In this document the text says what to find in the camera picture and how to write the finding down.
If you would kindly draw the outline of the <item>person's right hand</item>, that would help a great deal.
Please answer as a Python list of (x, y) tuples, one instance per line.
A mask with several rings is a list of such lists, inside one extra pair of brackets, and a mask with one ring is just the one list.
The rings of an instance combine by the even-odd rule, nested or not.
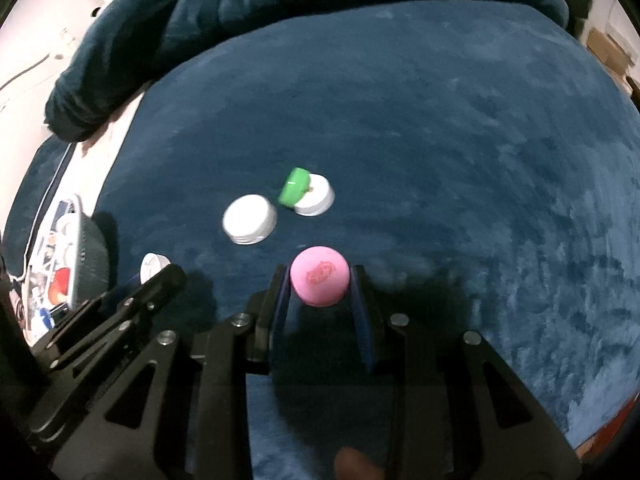
[(354, 448), (341, 448), (334, 458), (336, 480), (383, 480), (384, 470)]

